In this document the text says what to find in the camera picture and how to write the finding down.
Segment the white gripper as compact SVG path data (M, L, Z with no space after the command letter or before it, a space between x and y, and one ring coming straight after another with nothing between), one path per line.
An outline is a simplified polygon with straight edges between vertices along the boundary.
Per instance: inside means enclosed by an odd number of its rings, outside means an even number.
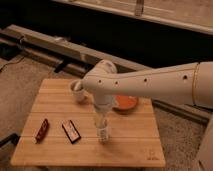
M105 115L112 110L112 103L107 102L105 104L101 104L98 102L93 103L94 110L99 116L96 117L96 127L104 128L107 126L107 119Z

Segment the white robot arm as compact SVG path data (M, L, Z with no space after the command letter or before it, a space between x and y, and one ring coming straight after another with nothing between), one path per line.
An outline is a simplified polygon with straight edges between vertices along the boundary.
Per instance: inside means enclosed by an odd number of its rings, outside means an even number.
M213 61L118 73L114 63L102 60L84 76L82 84L93 95L97 129L105 124L115 95L213 109Z

